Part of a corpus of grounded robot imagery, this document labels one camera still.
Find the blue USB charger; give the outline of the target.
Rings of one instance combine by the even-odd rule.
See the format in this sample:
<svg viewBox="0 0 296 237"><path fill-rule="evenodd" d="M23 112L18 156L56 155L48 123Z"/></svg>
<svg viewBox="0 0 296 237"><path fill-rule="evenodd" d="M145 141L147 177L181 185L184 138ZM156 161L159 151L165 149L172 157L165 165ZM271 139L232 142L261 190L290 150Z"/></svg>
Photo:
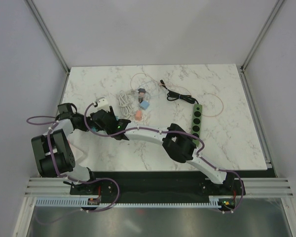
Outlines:
<svg viewBox="0 0 296 237"><path fill-rule="evenodd" d="M142 102L139 103L139 107L142 110L146 110L150 106L150 103L146 100L143 100Z"/></svg>

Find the green power strip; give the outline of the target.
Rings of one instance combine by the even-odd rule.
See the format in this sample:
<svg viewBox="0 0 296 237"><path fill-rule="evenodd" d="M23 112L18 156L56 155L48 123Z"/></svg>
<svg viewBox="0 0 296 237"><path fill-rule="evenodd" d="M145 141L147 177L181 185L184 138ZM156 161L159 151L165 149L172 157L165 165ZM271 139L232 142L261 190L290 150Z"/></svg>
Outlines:
<svg viewBox="0 0 296 237"><path fill-rule="evenodd" d="M200 138L201 122L202 122L202 105L195 104L192 111L191 134Z"/></svg>

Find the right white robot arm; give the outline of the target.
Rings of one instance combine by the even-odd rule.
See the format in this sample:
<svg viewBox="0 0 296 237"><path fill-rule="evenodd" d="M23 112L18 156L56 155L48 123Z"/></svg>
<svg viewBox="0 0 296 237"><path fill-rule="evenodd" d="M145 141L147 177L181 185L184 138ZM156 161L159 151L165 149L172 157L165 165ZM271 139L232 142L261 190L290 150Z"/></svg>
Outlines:
<svg viewBox="0 0 296 237"><path fill-rule="evenodd" d="M210 163L201 156L205 144L199 137L186 133L180 126L172 123L169 127L151 127L136 124L128 119L117 119L112 107L87 116L90 104L84 112L84 123L93 134L100 137L111 137L115 140L144 141L163 147L167 155L179 163L188 163L203 173L216 184L217 191L228 194L234 188L237 174Z"/></svg>

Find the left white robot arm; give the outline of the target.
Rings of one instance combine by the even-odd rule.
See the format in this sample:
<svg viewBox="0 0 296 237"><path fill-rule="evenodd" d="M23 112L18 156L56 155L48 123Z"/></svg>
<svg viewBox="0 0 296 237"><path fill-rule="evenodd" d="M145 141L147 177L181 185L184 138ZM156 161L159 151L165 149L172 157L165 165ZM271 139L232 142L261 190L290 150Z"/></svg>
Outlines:
<svg viewBox="0 0 296 237"><path fill-rule="evenodd" d="M87 194L94 194L98 181L89 168L76 164L68 141L74 130L88 131L84 115L77 112L73 103L58 105L58 111L48 131L31 139L38 172L45 178L61 177L79 182Z"/></svg>

